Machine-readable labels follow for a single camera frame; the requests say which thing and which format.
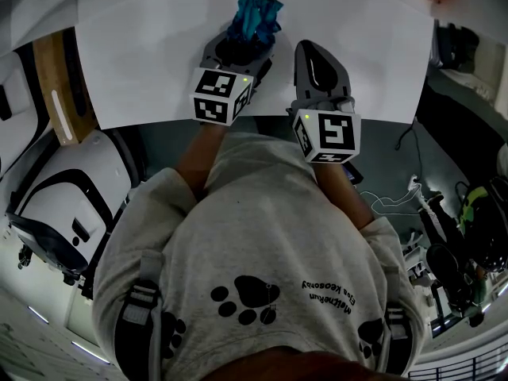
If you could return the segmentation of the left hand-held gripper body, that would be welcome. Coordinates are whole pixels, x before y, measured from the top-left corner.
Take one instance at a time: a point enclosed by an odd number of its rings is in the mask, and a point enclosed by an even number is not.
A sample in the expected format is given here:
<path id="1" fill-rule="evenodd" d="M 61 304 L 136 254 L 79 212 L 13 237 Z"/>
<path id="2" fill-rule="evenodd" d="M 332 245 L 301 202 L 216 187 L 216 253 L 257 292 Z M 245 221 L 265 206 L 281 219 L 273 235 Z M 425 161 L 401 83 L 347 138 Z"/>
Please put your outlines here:
<path id="1" fill-rule="evenodd" d="M 270 70 L 272 50 L 263 48 L 259 37 L 247 44 L 226 31 L 208 42 L 190 82 L 193 119 L 230 126 Z"/>

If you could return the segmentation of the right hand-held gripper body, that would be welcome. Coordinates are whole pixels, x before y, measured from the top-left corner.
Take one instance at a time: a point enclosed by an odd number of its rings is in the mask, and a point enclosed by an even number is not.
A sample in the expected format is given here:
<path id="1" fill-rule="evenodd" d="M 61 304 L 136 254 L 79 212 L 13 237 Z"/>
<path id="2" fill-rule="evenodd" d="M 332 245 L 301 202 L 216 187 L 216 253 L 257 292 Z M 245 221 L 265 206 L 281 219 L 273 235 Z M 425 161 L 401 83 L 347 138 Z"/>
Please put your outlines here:
<path id="1" fill-rule="evenodd" d="M 287 112 L 305 161 L 343 164 L 357 156 L 361 116 L 344 65 L 321 45 L 302 40 L 294 52 L 294 86 Z"/>

